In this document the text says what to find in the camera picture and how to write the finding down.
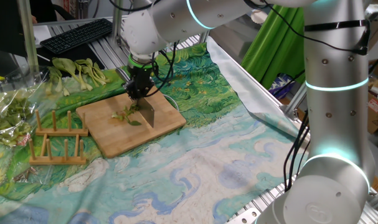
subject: cable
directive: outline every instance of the cable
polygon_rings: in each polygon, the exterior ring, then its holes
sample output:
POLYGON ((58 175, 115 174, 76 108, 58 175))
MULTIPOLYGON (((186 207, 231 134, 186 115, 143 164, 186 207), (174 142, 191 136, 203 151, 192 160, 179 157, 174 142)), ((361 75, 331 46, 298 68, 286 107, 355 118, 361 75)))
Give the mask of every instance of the cable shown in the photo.
POLYGON ((109 2, 114 6, 116 7, 117 9, 121 10, 121 11, 125 11, 125 12, 137 12, 137 11, 142 11, 142 10, 145 10, 145 9, 148 9, 150 8, 152 5, 155 5, 157 3, 159 3, 161 0, 156 0, 155 2, 151 3, 151 4, 148 4, 147 6, 143 6, 143 7, 139 7, 139 8, 136 8, 136 9, 124 9, 120 6, 118 6, 117 4, 115 4, 113 2, 113 0, 109 0, 109 2))
POLYGON ((300 164, 298 165, 298 170, 296 171, 296 175, 297 175, 297 176, 298 176, 298 174, 300 174, 300 168, 301 168, 301 163, 302 163, 302 160, 303 160, 303 156, 305 155, 306 150, 308 150, 308 147, 309 147, 310 144, 311 144, 311 141, 309 140, 309 142, 308 142, 308 144, 306 145, 305 150, 303 151, 303 154, 302 154, 302 156, 301 156, 300 164))
POLYGON ((156 52, 153 53, 153 55, 151 56, 151 66, 153 67, 153 72, 154 72, 154 75, 158 78, 158 80, 160 80, 161 82, 165 82, 165 80, 163 80, 162 78, 159 77, 158 75, 158 63, 155 61, 154 59, 154 56, 155 56, 156 52))
POLYGON ((342 49, 342 48, 339 48, 339 47, 335 47, 335 46, 333 46, 333 45, 331 45, 331 44, 327 44, 326 42, 324 42, 324 41, 321 41, 321 40, 316 40, 316 39, 313 39, 313 38, 311 38, 311 37, 306 37, 306 36, 304 36, 304 35, 302 35, 302 34, 300 34, 300 33, 298 33, 297 31, 295 31, 294 30, 294 28, 290 25, 290 23, 280 14, 280 13, 278 13, 277 11, 276 11, 276 9, 274 9, 273 8, 273 6, 271 6, 269 3, 267 3, 266 2, 266 0, 263 0, 263 2, 264 3, 266 3, 266 5, 274 12, 274 13, 276 13, 281 19, 283 19, 283 21, 284 21, 284 23, 286 23, 287 24, 287 26, 296 34, 296 35, 298 35, 298 36, 300 36, 300 37, 302 37, 302 38, 304 38, 304 39, 308 39, 308 40, 312 40, 312 41, 315 41, 315 42, 318 42, 318 43, 320 43, 320 44, 324 44, 324 45, 327 45, 328 47, 331 47, 331 48, 333 48, 333 49, 336 49, 336 50, 342 50, 342 51, 347 51, 347 52, 352 52, 352 53, 355 53, 355 54, 357 54, 357 52, 356 51, 354 51, 354 50, 351 50, 351 49, 342 49))
POLYGON ((283 91, 285 88, 289 87, 289 85, 291 85, 291 83, 293 83, 295 80, 297 80, 304 73, 305 73, 305 69, 302 70, 302 72, 300 72, 299 74, 297 74, 294 77, 294 79, 292 79, 291 81, 289 81, 285 86, 283 86, 283 88, 279 89, 276 93, 274 93, 273 96, 276 97, 279 93, 281 93, 281 91, 283 91))
POLYGON ((378 65, 378 59, 376 60, 376 62, 374 62, 374 64, 369 68, 369 75, 371 75, 371 73, 374 72, 374 69, 376 69, 376 66, 378 65))
POLYGON ((93 17, 92 17, 92 18, 96 18, 96 16, 97 16, 97 12, 99 11, 99 7, 100 7, 100 0, 97 0, 95 13, 93 14, 93 17))
POLYGON ((162 54, 162 55, 166 58, 166 60, 168 61, 169 64, 171 64, 171 60, 170 60, 170 59, 168 58, 168 56, 166 55, 165 51, 160 50, 159 53, 162 54))
POLYGON ((44 59, 45 61, 48 61, 48 62, 50 62, 50 60, 49 60, 49 59, 47 59, 47 58, 45 58, 44 56, 41 56, 41 55, 39 55, 39 54, 37 54, 37 56, 38 56, 38 57, 40 57, 40 58, 42 58, 42 59, 44 59))
POLYGON ((296 158, 296 155, 298 154, 298 151, 300 150, 304 140, 306 139, 306 136, 308 135, 309 133, 309 130, 310 128, 307 128, 300 143, 296 145, 296 149, 294 150, 294 154, 293 154, 293 157, 291 158, 291 165, 290 165, 290 174, 288 176, 288 180, 289 183, 288 183, 288 186, 287 186, 287 190, 290 190, 291 189, 291 186, 293 185, 293 181, 292 181, 292 177, 293 177, 293 170, 294 170, 294 164, 295 164, 295 158, 296 158))
POLYGON ((288 191, 288 186, 287 186, 287 172, 286 172, 286 167, 287 167, 287 162, 290 158, 290 155, 293 153, 293 151, 296 149, 296 146, 298 145, 299 141, 300 141, 300 138, 302 136, 302 133, 303 131, 305 130, 305 127, 308 125, 306 124, 306 121, 308 120, 308 111, 306 111, 305 113, 305 116, 303 118, 303 122, 301 124, 301 127, 300 127, 300 130, 298 131, 298 135, 293 143, 293 146, 291 147, 291 149, 288 151, 288 154, 286 156, 286 159, 284 161, 284 165, 283 165, 283 176, 284 176, 284 190, 285 192, 288 191))
POLYGON ((171 64, 170 64, 170 68, 169 68, 169 71, 168 71, 168 74, 166 75, 166 78, 165 80, 162 82, 162 84, 157 88, 156 91, 154 91, 153 93, 145 96, 145 97, 149 97, 149 96, 153 96, 154 94, 156 94, 160 89, 162 89, 162 87, 166 84, 166 82, 168 81, 168 78, 169 76, 171 75, 173 77, 174 75, 174 62, 175 62, 175 56, 176 56, 176 47, 177 47, 177 43, 178 42, 175 42, 174 43, 174 50, 173 50, 173 53, 172 53, 172 60, 171 60, 171 64))
POLYGON ((170 96, 168 96, 168 95, 165 95, 165 94, 163 94, 166 98, 169 98, 170 100, 172 100, 173 102, 174 102, 174 104, 175 104, 175 106, 176 106, 176 110, 177 110, 177 112, 180 112, 179 111, 179 106, 177 105, 177 103, 176 103, 176 101, 174 100, 174 99, 172 99, 172 97, 170 97, 170 96))
POLYGON ((131 10, 133 8, 133 2, 132 1, 129 1, 131 3, 131 6, 129 7, 129 10, 131 10))

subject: wooden cutting board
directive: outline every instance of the wooden cutting board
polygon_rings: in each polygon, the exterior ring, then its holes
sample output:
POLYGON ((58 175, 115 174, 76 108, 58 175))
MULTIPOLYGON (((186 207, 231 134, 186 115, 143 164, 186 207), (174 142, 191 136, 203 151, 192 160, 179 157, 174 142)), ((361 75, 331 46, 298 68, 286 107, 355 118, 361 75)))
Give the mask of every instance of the wooden cutting board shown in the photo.
POLYGON ((113 112, 122 111, 132 104, 126 93, 77 108, 80 118, 85 113, 87 128, 107 158, 118 156, 186 124, 183 116, 162 93, 158 92, 146 99, 154 108, 153 128, 139 112, 130 115, 129 119, 139 121, 142 124, 140 126, 132 126, 111 117, 113 112))

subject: black cable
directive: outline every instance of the black cable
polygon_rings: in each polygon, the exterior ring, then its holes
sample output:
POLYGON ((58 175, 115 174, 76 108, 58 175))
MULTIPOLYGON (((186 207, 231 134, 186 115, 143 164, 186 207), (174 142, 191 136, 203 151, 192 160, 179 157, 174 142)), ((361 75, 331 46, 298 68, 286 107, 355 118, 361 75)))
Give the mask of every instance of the black cable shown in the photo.
POLYGON ((259 5, 257 5, 257 4, 255 4, 253 1, 251 1, 251 0, 244 0, 244 2, 248 5, 248 6, 250 6, 251 8, 253 8, 253 9, 260 9, 260 10, 262 10, 262 9, 265 9, 267 6, 259 6, 259 5))
POLYGON ((154 91, 153 93, 151 93, 151 94, 149 94, 149 95, 147 95, 145 97, 153 96, 154 94, 156 94, 166 84, 166 82, 168 81, 169 76, 171 75, 173 77, 173 75, 174 75, 174 68, 173 68, 173 66, 174 66, 175 56, 176 56, 176 47, 177 47, 177 42, 174 43, 174 50, 173 50, 173 53, 172 53, 172 60, 171 60, 170 68, 169 68, 168 74, 166 75, 165 80, 157 88, 156 91, 154 91))
POLYGON ((165 82, 165 80, 163 80, 162 78, 159 77, 159 74, 158 74, 158 63, 156 62, 154 56, 156 55, 156 52, 153 53, 153 55, 151 56, 151 66, 153 67, 153 72, 154 72, 154 75, 158 78, 158 80, 160 80, 161 82, 165 82))
POLYGON ((284 161, 284 165, 283 165, 283 176, 284 176, 284 190, 285 190, 285 192, 287 192, 287 182, 286 182, 286 180, 287 180, 287 172, 286 172, 287 162, 288 162, 288 160, 290 159, 290 155, 293 153, 293 151, 294 151, 296 145, 297 145, 298 142, 300 141, 300 138, 301 138, 301 136, 302 136, 302 133, 303 133, 303 131, 305 130, 305 127, 306 127, 305 122, 306 122, 307 119, 308 119, 308 113, 305 113, 305 116, 304 116, 304 118, 303 118, 303 122, 302 122, 302 124, 301 124, 300 130, 298 131, 298 135, 297 135, 297 137, 296 137, 296 139, 295 139, 295 141, 294 141, 294 143, 293 143, 293 146, 292 146, 291 149, 288 151, 288 154, 287 154, 286 159, 285 159, 285 161, 284 161))
POLYGON ((93 13, 93 17, 92 18, 96 18, 97 12, 99 11, 99 7, 100 7, 100 0, 97 0, 95 13, 93 13))
POLYGON ((129 7, 129 10, 131 10, 133 8, 133 2, 132 1, 129 1, 131 3, 131 6, 129 7))
POLYGON ((304 73, 305 73, 305 69, 302 70, 302 72, 300 72, 299 74, 297 74, 294 77, 294 79, 292 79, 291 81, 289 81, 285 86, 283 86, 283 88, 279 89, 276 93, 274 93, 273 96, 276 97, 279 93, 281 93, 281 91, 283 91, 284 89, 286 89, 287 87, 289 87, 289 85, 291 85, 291 83, 295 82, 295 80, 297 80, 304 73))
MULTIPOLYGON (((309 120, 307 120, 307 122, 305 122, 305 125, 307 126, 309 124, 309 120)), ((303 142, 305 141, 306 139, 306 136, 308 135, 309 133, 309 130, 310 128, 307 128, 301 141, 299 142, 299 144, 296 145, 296 148, 294 149, 294 154, 293 154, 293 157, 291 158, 291 165, 290 165, 290 171, 289 171, 289 176, 288 176, 288 186, 287 186, 287 190, 290 190, 291 189, 291 186, 293 185, 293 181, 292 181, 292 178, 293 178, 293 171, 294 171, 294 164, 295 164, 295 158, 296 158, 296 155, 298 154, 298 151, 300 150, 303 142)))
POLYGON ((298 165, 298 170, 296 171, 296 175, 297 175, 297 176, 298 176, 298 174, 300 173, 300 168, 301 168, 301 163, 302 163, 302 160, 303 160, 303 156, 305 155, 306 150, 308 150, 308 147, 309 147, 310 144, 311 144, 311 141, 309 140, 309 142, 308 142, 308 144, 306 145, 305 150, 303 151, 303 154, 302 154, 302 156, 301 156, 300 164, 298 165))
POLYGON ((139 7, 139 8, 136 8, 136 9, 124 9, 120 6, 118 6, 117 4, 115 4, 113 2, 113 0, 109 0, 109 2, 114 6, 116 7, 117 9, 121 10, 121 11, 125 11, 125 12, 137 12, 137 11, 142 11, 142 10, 145 10, 145 9, 148 9, 150 8, 153 4, 156 5, 157 3, 159 3, 161 0, 156 0, 154 3, 151 3, 151 4, 148 4, 147 6, 143 6, 143 7, 139 7))
POLYGON ((321 41, 321 40, 316 40, 316 39, 313 39, 313 38, 311 38, 311 37, 306 37, 306 36, 304 36, 304 35, 302 35, 302 34, 300 34, 300 33, 298 33, 297 31, 295 31, 294 30, 294 28, 290 25, 290 23, 280 14, 280 13, 278 13, 277 11, 276 11, 276 9, 274 9, 273 8, 273 6, 271 6, 269 3, 267 3, 266 2, 266 0, 263 0, 263 2, 264 3, 266 3, 266 5, 273 11, 273 12, 275 12, 281 19, 283 19, 283 21, 287 24, 287 26, 296 34, 296 35, 298 35, 298 36, 300 36, 300 37, 302 37, 302 38, 304 38, 304 39, 308 39, 308 40, 312 40, 312 41, 315 41, 315 42, 318 42, 318 43, 320 43, 320 44, 324 44, 324 45, 327 45, 328 47, 331 47, 331 48, 333 48, 333 49, 336 49, 336 50, 342 50, 342 51, 347 51, 347 52, 352 52, 352 53, 355 53, 355 54, 357 54, 357 52, 356 51, 354 51, 354 50, 351 50, 351 49, 342 49, 342 48, 339 48, 339 47, 335 47, 335 46, 333 46, 333 45, 331 45, 331 44, 327 44, 326 42, 324 42, 324 41, 321 41))
POLYGON ((168 56, 166 55, 165 51, 160 50, 159 53, 162 54, 162 55, 166 58, 166 60, 168 61, 169 64, 171 64, 171 60, 170 60, 170 59, 168 58, 168 56))
POLYGON ((376 60, 376 62, 374 62, 374 64, 369 68, 369 75, 371 75, 371 73, 374 72, 374 69, 376 69, 376 66, 378 65, 378 59, 376 60))

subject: teal light ring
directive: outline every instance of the teal light ring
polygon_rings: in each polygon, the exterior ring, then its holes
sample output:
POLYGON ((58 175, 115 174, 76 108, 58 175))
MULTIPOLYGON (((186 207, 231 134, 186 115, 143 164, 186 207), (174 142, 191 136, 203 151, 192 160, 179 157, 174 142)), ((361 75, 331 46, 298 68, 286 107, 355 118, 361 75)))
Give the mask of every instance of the teal light ring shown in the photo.
POLYGON ((363 172, 363 170, 357 166, 355 163, 353 163, 352 161, 350 161, 349 159, 346 159, 342 156, 340 156, 339 154, 336 154, 336 153, 327 153, 327 154, 323 154, 323 155, 317 155, 317 156, 314 156, 310 159, 308 159, 305 164, 303 165, 303 167, 309 163, 310 161, 312 161, 313 159, 317 159, 317 158, 324 158, 324 157, 327 157, 327 158, 333 158, 333 159, 339 159, 341 161, 344 161, 346 163, 348 163, 349 165, 353 166, 355 168, 356 171, 358 171, 362 176, 363 178, 366 180, 366 183, 367 183, 367 186, 369 187, 368 190, 370 192, 370 182, 369 182, 369 179, 367 178, 366 174, 363 172))
POLYGON ((193 9, 191 8, 191 5, 190 5, 190 0, 186 0, 187 2, 187 7, 189 8, 189 11, 190 11, 190 14, 191 16, 193 17, 193 19, 202 27, 206 28, 206 29, 213 29, 215 27, 207 27, 206 25, 204 25, 202 22, 200 22, 200 20, 196 17, 196 15, 194 14, 193 12, 193 9))
POLYGON ((355 88, 358 88, 360 86, 365 85, 368 82, 369 82, 369 78, 367 78, 363 82, 360 82, 360 83, 355 84, 355 85, 329 88, 329 87, 318 87, 318 86, 310 85, 308 82, 305 81, 307 87, 309 87, 311 89, 314 89, 314 90, 319 90, 319 91, 345 91, 345 90, 353 90, 355 88))

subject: green curtain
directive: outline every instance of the green curtain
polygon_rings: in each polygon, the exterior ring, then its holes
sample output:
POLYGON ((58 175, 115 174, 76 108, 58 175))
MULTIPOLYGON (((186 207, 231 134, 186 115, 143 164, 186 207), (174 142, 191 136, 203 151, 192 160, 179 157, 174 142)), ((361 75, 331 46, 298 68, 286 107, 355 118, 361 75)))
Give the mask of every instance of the green curtain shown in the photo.
MULTIPOLYGON (((303 34, 303 9, 274 6, 295 29, 303 34)), ((260 32, 252 42, 241 66, 266 89, 279 73, 292 77, 304 67, 303 38, 297 36, 276 13, 271 11, 260 32)), ((298 79, 303 82, 305 76, 298 79)))

